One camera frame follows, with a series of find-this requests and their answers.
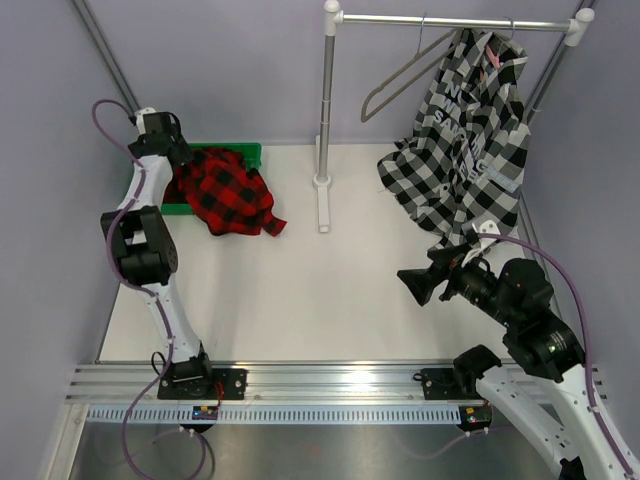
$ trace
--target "cable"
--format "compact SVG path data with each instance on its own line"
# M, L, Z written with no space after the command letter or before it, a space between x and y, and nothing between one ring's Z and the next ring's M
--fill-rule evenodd
M562 265L560 265L560 263L558 263L558 261L555 260L551 255L549 255L547 252L545 252L541 248L536 247L535 245L532 245L528 242L525 242L524 240L509 237L506 235L494 235L490 233L481 233L478 235L478 237L491 238L491 239L500 240L503 242L514 243L528 250L531 250L534 253L537 253L542 258L547 260L551 265L553 265L554 268L558 271L558 273L562 275L562 278L564 278L565 282L567 282L567 285L569 286L569 289L571 290L571 294L573 295L573 299L576 303L576 307L578 308L578 317L580 318L580 328L582 329L582 339L584 341L584 357L585 357L585 367L584 367L585 382L587 384L587 398L589 400L589 406L591 407L591 411L593 412L593 415L596 419L596 423L600 427L600 430L602 430L602 434L607 439L607 443L611 447L611 450L613 450L613 453L615 454L616 458L620 462L620 465L622 465L622 468L624 469L627 475L629 475L630 477L633 477L633 474L634 474L633 468L631 468L631 465L625 458L624 454L622 453L622 451L620 451L620 447L618 446L615 439L613 438L613 435L611 435L611 432L609 431L609 428L607 427L607 424L605 423L604 418L602 418L602 414L599 412L599 408L596 403L596 392L595 392L595 387L593 385L593 362L591 360L591 336L589 333L589 327L587 326L587 315L584 310L584 304L582 303L582 298L580 297L580 293L578 292L578 288L576 287L576 284L574 283L573 279L571 278L569 273L562 267Z
M182 136L182 125L180 125L180 120L176 115L171 112L167 112L173 118L173 121L176 123L176 128L178 129L178 137Z
M91 118L93 120L94 125L96 126L98 131L109 142L111 142L113 145L115 145L120 151L122 151L126 155L128 155L131 158L131 160L133 161L133 163L137 167L140 168L140 180L139 180L138 185L136 186L136 189L134 191L133 198L126 203L126 205L124 206L124 208L122 208L122 210L120 210L120 212L118 212L116 217L111 222L111 225L109 225L109 229L107 230L107 239L106 239L106 243L107 243L107 259L109 261L109 266L111 267L111 270L113 271L113 273L116 276L116 278L120 281L120 283L122 283L126 287L131 288L132 290L137 290L139 292L146 293L151 298L155 299L155 305L158 308L158 311L160 312L160 316L162 317L162 323L164 324L165 330L167 331L167 341L169 342L169 353L167 355L167 359L166 359L166 362L165 362L165 364L164 364L164 366L162 368L162 371L146 387L144 387L142 389L142 391L138 394L138 396L133 400L133 402L131 402L131 405L129 405L129 408L127 409L127 411L126 411L126 413L124 415L124 419L122 420L122 425L121 425L121 428L120 428L120 440L122 442L122 451L124 452L125 460L129 464L129 467L131 468L131 470L133 470L135 472L135 474L138 475L140 478L144 478L146 480L156 480L153 477L150 477L149 475L145 474L142 470L140 470L138 468L138 466L135 464L135 462L133 461L133 457L132 457L131 453L129 452L129 448L127 447L127 435L126 435L126 433L127 433L127 422L129 421L129 418L131 417L131 415L133 413L133 409L136 407L138 402L140 402L140 400L145 396L145 394L149 390L151 390L160 381L160 379L167 373L167 371L169 370L169 366L171 365L171 362L173 360L173 332L171 331L171 325L170 325L169 319L167 317L167 312L165 311L164 307L162 306L162 302L160 301L158 296L153 291L149 290L148 288L139 287L137 285L133 285L133 284L129 283L127 281L127 279L124 278L122 276L122 274L120 273L120 271L118 270L118 266L116 265L116 261L115 261L115 258L113 256L113 235L114 235L115 229L120 224L120 222L122 221L122 218L129 212L129 210L131 210L131 208L133 207L135 202L138 200L138 195L140 195L140 192L142 192L142 189L144 188L145 181L147 179L147 172L144 169L144 165L140 162L140 160L138 160L131 152L129 152L129 150L127 150L127 148L125 146L121 145L104 128L102 128L102 125L100 125L100 122L98 120L98 115L97 115L98 107L100 107L101 105L104 105L104 104L112 104L112 105L116 105L117 107L120 107L125 112L127 117L129 117L129 112L128 112L127 108L124 105L122 105L121 103L119 103L119 102L117 102L115 100L102 99L102 100L98 100L96 103L94 103L93 107L91 108ZM184 431L184 428L180 427L180 429L175 430L174 432L183 432L183 431ZM193 480L198 476L198 474L200 473L200 471L204 467L204 461L205 461L206 455L207 455L205 442L204 442L204 438L202 437L202 435L200 435L197 432L194 432L193 430L191 430L189 433L190 433L190 436L194 436L195 435L196 438L200 441L200 444L202 446L202 458L201 458L200 463L199 463L198 467L196 468L196 470L191 475L186 477L184 480Z
M131 457L132 458L133 457L137 457L142 452L144 452L147 448L149 448L152 445L155 445L160 440L162 440L164 437L168 437L170 435L175 434L176 433L175 430L176 429L171 429L171 430L167 430L165 432L161 432L161 433L157 434L155 437L153 437L151 440L148 440L144 445L142 445L135 452L133 452L131 454ZM109 467L118 467L120 465L123 465L123 464L127 463L127 460L124 457L122 459L120 459L120 460L110 460L110 459L104 458L104 456L101 453L104 449L101 447L101 444L99 442L100 442L100 436L96 435L95 441L94 441L94 455L98 458L98 460L100 460L100 462L104 463L105 465L107 465Z
M218 409L222 405L222 397L224 397L224 387L222 386L222 382L218 382L215 385L216 393L218 394Z
M476 257L476 260L478 260L478 263L481 263L485 266L485 268L487 269L487 272L491 273L491 265L489 264L489 261L486 258Z
M483 430L476 430L475 432L467 432L464 435L460 435L459 437L454 438L449 443L447 443L444 447L442 447L440 450L437 450L436 452L433 452L433 453L429 453L427 455L416 453L413 450L411 450L402 442L400 437L398 437L398 434L394 431L393 427L390 427L390 428L391 428L391 433L394 439L396 440L396 443L404 450L404 452L407 455L417 460L435 460L438 457L447 453L449 450L451 450L461 441L466 440L467 438L475 437L477 435L482 435L482 434L488 435L489 433L504 432L507 430L512 430L514 427L512 425L507 425L504 427L485 428Z
M162 354L162 352L153 352L151 354L151 367L153 368L153 371L156 372L156 375L160 375L160 371L158 370L158 367L156 367L156 362L155 362L156 355L160 356L163 367L167 364L167 359L164 358L164 355Z

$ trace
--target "metal floor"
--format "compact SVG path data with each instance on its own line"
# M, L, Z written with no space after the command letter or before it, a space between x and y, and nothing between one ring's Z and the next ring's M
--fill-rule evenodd
M508 423L499 413L494 426ZM166 425L128 428L132 452ZM213 451L197 480L551 480L539 455L516 430L462 440L436 459L461 432L447 425L282 426L217 425L205 433ZM200 460L186 435L165 437L136 455L157 480L183 479ZM120 426L87 423L71 480L137 480L124 463Z

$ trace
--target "metal mount plate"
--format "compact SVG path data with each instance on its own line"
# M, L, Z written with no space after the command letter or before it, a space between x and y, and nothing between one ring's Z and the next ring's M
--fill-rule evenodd
M453 379L453 368L424 368L420 370L420 374L416 375L422 376L422 392L425 400L460 402L482 400L478 394L468 395L462 391Z
M335 363L214 363L214 368L247 372L243 400L229 400L239 405L482 405L481 400L426 401L414 373L425 367L451 368L451 363L429 366L422 362L335 362ZM503 361L514 380L538 403L549 403L540 388L512 362ZM130 404L153 380L149 364L79 365L67 391L66 403ZM149 392L140 405L216 405L215 400L159 400Z
M214 382L220 382L224 389L223 400L244 400L247 388L247 371L243 368L213 368ZM159 400L218 400L215 388L202 397L193 397L186 391L170 387L164 382L158 387Z

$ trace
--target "black and white plaid shirt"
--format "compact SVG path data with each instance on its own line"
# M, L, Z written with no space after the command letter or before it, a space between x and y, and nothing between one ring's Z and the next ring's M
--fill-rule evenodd
M382 183L420 227L443 236L440 246L462 243L462 226L476 217L494 219L503 234L516 226L530 137L516 87L524 50L494 33L462 30L457 37L413 137L378 162ZM500 59L498 69L487 45Z

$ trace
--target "wire hanger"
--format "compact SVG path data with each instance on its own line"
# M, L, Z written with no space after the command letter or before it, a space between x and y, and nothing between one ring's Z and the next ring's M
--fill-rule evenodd
M420 36L418 37L418 50L416 51L416 54L413 56L413 58L411 60L409 60L408 63L406 63L405 65L403 65L402 67L400 67L399 70L397 70L396 72L394 72L389 78L387 78L384 82L382 82L380 84L380 86L374 88L371 93L369 93L369 95L367 95L367 98L365 98L364 103L362 104L362 110L360 111L360 121L362 123L368 122L369 120L371 120L371 118L373 118L374 115L376 115L380 110L382 110L384 107L386 107L387 105L389 105L393 100L395 100L395 98L400 95L402 92L404 92L407 88L409 88L411 85L413 85L420 77L422 77L425 73L427 73L429 70L431 70L434 66L436 66L440 60L442 60L443 58L445 58L447 55L449 55L451 52L453 52L456 48L457 45L457 41L453 42L453 45L447 49L447 51L445 51L442 55L438 56L438 58L436 58L435 60L433 60L431 63L429 63L429 65L427 65L426 67L424 67L420 72L418 72L416 75L414 75L407 83L405 83L404 85L402 85L398 90L396 90L394 93L392 93L391 95L389 95L389 97L386 100L383 100L377 107L375 107L371 112L367 113L367 108L369 107L369 103L371 102L371 100L373 99L373 97L375 97L376 95L378 95L380 92L382 92L392 81L394 81L396 78L398 78L400 75L402 75L404 72L406 72L409 68L411 68L418 60L420 60L422 57L424 57L427 53L429 53L431 50L433 50L434 48L436 48L438 45L440 45L443 41L445 41L447 38L449 38L450 36L452 36L454 33L460 32L460 30L458 29L452 29L449 30L447 33L445 33L444 35L442 35L440 38L438 38L435 42L433 42L431 45L429 45L428 47L426 47L424 50L420 51L420 47L422 46L422 30L424 28L424 20L426 18L427 14L425 12L425 14L422 17L422 24L420 25Z
M511 41L511 40L513 40L513 37L516 34L516 24L513 21L513 18L511 18L511 17L502 17L502 18L506 18L507 20L509 20L511 22L511 36L509 37L509 41ZM500 53L499 50L504 45L504 40L502 39L502 37L498 37L498 38L500 39L500 45L498 46L498 52L496 52L496 55L498 55Z

